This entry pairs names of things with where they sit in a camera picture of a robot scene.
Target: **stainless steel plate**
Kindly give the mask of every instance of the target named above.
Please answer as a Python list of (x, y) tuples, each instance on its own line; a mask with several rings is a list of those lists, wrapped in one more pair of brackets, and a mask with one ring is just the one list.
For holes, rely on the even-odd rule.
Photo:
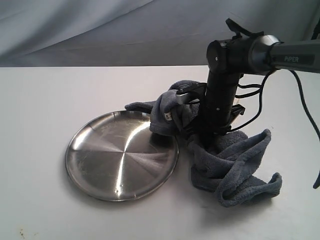
[(150, 115), (138, 111), (112, 112), (89, 122), (65, 154), (71, 180), (104, 201), (134, 200), (156, 190), (176, 166), (178, 144), (149, 126)]

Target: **white table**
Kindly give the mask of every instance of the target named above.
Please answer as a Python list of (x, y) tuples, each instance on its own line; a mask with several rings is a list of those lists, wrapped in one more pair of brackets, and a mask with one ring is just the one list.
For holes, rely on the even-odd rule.
[[(182, 79), (207, 81), (206, 66), (0, 68), (0, 239), (2, 240), (301, 240), (319, 239), (320, 144), (300, 103), (294, 77), (272, 75), (249, 135), (269, 128), (256, 176), (281, 173), (279, 196), (253, 206), (223, 208), (192, 187), (181, 147), (173, 175), (155, 193), (131, 202), (90, 198), (68, 181), (66, 147), (93, 118), (135, 101), (156, 99)], [(307, 105), (320, 125), (320, 75), (299, 73)], [(245, 76), (242, 84), (260, 83)], [(257, 111), (256, 97), (240, 101)]]

